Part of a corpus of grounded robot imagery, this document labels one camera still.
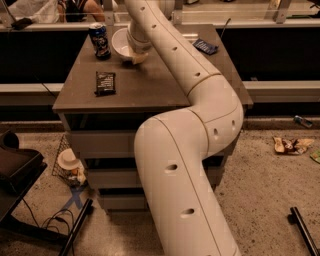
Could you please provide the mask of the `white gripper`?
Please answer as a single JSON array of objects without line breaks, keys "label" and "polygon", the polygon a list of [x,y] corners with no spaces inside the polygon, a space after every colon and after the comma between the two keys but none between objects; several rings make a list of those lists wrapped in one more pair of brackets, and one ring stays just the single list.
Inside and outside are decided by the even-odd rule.
[{"label": "white gripper", "polygon": [[129,45],[135,52],[132,57],[132,64],[137,65],[146,60],[148,51],[152,48],[150,40],[140,30],[129,30],[127,32]]}]

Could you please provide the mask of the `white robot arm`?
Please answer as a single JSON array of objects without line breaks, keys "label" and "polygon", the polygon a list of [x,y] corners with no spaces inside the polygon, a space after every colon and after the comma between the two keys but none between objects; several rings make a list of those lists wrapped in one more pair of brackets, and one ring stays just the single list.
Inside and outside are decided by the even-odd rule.
[{"label": "white robot arm", "polygon": [[204,171],[239,135],[243,107],[220,71],[167,20],[157,0],[125,0],[190,104],[137,130],[134,153],[166,256],[241,256]]}]

